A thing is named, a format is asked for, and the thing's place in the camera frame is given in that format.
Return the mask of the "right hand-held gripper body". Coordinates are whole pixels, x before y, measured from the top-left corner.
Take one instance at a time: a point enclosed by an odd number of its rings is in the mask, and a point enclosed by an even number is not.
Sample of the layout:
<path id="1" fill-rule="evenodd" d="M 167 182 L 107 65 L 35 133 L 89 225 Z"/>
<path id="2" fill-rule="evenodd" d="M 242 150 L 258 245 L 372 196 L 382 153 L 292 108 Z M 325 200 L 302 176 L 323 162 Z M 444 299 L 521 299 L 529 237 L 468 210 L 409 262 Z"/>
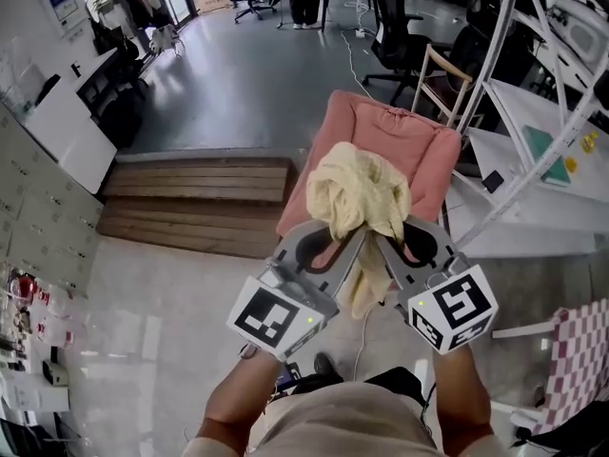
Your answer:
<path id="1" fill-rule="evenodd" d="M 485 333 L 499 310 L 480 266 L 475 265 L 410 298 L 408 325 L 439 354 Z"/>

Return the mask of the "yellow cloth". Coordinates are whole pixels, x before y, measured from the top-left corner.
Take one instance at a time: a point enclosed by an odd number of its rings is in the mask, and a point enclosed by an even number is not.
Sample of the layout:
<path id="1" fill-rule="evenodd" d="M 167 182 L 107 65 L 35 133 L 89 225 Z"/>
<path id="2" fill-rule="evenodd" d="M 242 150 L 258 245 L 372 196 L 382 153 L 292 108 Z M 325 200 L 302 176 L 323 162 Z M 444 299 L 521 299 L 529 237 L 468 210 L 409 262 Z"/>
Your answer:
<path id="1" fill-rule="evenodd" d="M 406 176 L 380 155 L 347 142 L 334 145 L 306 181 L 307 211 L 327 223 L 335 241 L 363 227 L 402 243 L 411 206 Z M 337 301 L 362 319 L 384 300 L 390 285 L 380 250 L 367 234 Z"/>

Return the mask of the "pink cushion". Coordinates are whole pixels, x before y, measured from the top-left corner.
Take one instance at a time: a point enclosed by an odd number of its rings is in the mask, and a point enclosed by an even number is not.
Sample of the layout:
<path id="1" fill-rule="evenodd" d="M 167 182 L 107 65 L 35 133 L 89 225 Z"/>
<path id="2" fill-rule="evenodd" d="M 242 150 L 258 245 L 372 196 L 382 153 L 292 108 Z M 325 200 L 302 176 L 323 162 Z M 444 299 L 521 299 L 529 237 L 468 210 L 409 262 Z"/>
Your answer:
<path id="1" fill-rule="evenodd" d="M 428 222 L 439 219 L 461 152 L 461 136 L 406 109 L 335 90 L 329 97 L 324 121 L 313 140 L 304 169 L 277 224 L 277 234 L 285 236 L 311 218 L 305 206 L 308 174 L 340 142 L 378 154 L 391 163 L 408 180 L 411 215 Z"/>

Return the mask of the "person's left forearm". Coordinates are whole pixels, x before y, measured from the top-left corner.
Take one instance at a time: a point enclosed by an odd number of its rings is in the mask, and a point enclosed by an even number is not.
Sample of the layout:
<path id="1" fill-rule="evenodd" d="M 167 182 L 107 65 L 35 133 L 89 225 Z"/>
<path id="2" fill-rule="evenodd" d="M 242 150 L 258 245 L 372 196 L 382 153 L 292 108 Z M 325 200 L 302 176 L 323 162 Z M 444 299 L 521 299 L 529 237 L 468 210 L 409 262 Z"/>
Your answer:
<path id="1" fill-rule="evenodd" d="M 197 436 L 220 442 L 243 456 L 250 431 L 274 393 L 282 366 L 259 349 L 241 358 L 208 398 Z"/>

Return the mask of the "person's right forearm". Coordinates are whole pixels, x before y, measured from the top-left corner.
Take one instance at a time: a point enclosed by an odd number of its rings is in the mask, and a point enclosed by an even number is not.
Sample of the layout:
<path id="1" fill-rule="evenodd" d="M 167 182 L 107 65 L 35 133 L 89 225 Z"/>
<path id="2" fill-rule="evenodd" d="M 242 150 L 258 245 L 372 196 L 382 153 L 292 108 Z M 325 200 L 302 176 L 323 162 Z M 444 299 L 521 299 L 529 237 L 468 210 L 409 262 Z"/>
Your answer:
<path id="1" fill-rule="evenodd" d="M 491 404 L 468 345 L 435 353 L 436 409 L 443 451 L 457 457 L 482 437 L 492 435 Z"/>

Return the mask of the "black battery box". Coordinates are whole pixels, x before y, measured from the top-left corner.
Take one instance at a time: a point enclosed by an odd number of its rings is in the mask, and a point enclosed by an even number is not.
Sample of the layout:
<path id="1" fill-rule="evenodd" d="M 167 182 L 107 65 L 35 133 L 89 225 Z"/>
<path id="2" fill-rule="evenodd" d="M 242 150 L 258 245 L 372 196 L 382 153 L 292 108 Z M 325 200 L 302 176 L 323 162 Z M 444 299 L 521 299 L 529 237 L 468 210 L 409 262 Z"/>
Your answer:
<path id="1" fill-rule="evenodd" d="M 289 389 L 297 386 L 299 381 L 302 379 L 297 363 L 283 363 L 282 370 L 275 383 L 275 392 L 282 394 L 287 392 Z"/>

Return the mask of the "person's black shoe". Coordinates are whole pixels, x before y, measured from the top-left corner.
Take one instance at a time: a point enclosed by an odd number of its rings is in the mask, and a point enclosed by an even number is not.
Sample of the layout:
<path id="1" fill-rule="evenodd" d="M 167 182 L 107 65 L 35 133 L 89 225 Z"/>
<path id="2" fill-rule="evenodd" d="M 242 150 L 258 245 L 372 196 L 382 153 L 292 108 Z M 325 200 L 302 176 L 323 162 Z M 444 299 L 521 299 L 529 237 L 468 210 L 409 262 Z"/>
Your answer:
<path id="1" fill-rule="evenodd" d="M 316 374 L 323 376 L 336 376 L 336 371 L 331 358 L 324 352 L 318 352 L 313 361 L 313 367 Z"/>

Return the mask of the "person's black trousers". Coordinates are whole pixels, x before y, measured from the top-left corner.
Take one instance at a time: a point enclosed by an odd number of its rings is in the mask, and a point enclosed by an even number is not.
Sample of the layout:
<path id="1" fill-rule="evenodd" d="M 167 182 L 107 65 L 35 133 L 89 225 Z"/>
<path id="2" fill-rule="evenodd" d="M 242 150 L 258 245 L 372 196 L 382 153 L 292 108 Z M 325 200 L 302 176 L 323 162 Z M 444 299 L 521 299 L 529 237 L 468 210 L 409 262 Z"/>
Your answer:
<path id="1" fill-rule="evenodd" d="M 307 394 L 323 387 L 329 387 L 344 382 L 345 379 L 335 369 L 326 372 L 315 372 L 301 379 L 293 389 L 292 395 Z M 406 368 L 392 368 L 365 380 L 365 382 L 383 387 L 393 393 L 407 396 L 415 400 L 421 406 L 425 402 L 422 396 L 422 383 Z"/>

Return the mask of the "person's beige shirt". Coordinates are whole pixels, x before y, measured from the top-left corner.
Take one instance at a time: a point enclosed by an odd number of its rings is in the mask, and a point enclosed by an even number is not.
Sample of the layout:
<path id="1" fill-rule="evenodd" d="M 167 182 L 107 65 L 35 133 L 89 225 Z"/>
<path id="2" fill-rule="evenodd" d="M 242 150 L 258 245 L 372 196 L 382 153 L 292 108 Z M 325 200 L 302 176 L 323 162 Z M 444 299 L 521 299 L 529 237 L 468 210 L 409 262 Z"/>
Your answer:
<path id="1" fill-rule="evenodd" d="M 362 382 L 286 396 L 246 457 L 447 457 L 415 412 L 416 402 Z"/>

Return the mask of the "green book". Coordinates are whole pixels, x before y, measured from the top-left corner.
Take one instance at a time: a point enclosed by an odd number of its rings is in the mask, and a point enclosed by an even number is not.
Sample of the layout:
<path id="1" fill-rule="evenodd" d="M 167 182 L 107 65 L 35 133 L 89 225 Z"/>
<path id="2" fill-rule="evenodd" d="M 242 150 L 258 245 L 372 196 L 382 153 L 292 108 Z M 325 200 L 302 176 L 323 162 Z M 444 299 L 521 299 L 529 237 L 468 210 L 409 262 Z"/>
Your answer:
<path id="1" fill-rule="evenodd" d="M 538 161 L 552 145 L 554 141 L 553 137 L 544 130 L 528 125 L 523 126 L 521 131 L 533 158 Z M 571 184 L 569 173 L 563 164 L 563 158 L 561 156 L 543 174 L 541 181 L 546 184 L 563 188 L 566 188 Z"/>

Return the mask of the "pink checkered cloth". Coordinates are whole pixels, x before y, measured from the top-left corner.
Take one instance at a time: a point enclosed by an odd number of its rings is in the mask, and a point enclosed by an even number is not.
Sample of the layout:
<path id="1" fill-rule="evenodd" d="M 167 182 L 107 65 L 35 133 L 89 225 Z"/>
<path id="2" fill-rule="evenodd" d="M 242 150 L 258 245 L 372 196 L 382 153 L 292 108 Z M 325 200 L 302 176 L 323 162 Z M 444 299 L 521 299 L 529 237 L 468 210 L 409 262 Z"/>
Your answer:
<path id="1" fill-rule="evenodd" d="M 609 386 L 609 300 L 555 313 L 545 403 L 534 435 L 554 430 Z"/>

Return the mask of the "light wooden chair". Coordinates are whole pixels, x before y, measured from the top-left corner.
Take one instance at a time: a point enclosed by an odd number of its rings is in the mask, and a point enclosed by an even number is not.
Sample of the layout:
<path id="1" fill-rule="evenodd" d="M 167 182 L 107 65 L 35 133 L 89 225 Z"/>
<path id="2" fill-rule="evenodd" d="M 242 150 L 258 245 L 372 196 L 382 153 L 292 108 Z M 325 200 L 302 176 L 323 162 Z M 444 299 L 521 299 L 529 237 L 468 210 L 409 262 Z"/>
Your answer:
<path id="1" fill-rule="evenodd" d="M 484 58 L 482 50 L 454 50 L 428 43 L 411 111 L 416 111 L 424 95 L 438 109 L 439 117 L 446 119 L 447 127 L 457 125 L 480 76 Z"/>

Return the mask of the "black storage unit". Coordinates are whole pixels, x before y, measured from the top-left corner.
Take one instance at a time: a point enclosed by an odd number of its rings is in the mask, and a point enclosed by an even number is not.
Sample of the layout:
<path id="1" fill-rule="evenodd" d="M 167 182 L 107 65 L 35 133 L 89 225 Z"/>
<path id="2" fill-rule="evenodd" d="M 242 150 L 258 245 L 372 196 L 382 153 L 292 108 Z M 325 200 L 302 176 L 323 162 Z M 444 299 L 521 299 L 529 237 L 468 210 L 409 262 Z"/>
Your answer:
<path id="1" fill-rule="evenodd" d="M 142 67 L 142 60 L 129 60 L 112 49 L 98 56 L 73 85 L 93 122 L 117 149 L 130 147 L 143 123 L 148 83 Z"/>

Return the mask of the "white cardboard box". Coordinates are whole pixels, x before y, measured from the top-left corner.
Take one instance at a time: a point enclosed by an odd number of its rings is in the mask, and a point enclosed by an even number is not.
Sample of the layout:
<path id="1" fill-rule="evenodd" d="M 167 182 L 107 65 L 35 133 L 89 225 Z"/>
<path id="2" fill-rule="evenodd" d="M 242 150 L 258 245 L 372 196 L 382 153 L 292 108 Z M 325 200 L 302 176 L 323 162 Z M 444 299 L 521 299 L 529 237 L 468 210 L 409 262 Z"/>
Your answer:
<path id="1" fill-rule="evenodd" d="M 2 396 L 13 410 L 37 412 L 67 412 L 69 391 L 66 387 L 7 386 Z"/>

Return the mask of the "clothes rack with garments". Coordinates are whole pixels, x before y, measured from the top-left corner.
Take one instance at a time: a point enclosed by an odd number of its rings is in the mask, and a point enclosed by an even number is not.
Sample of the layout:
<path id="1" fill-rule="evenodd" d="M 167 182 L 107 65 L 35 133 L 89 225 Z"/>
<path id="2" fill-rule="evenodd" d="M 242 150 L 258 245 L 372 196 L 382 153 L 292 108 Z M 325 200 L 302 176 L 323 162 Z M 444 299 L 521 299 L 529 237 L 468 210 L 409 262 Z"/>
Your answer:
<path id="1" fill-rule="evenodd" d="M 166 51 L 181 55 L 185 50 L 168 0 L 86 0 L 86 5 L 93 20 L 121 34 L 146 63 Z"/>

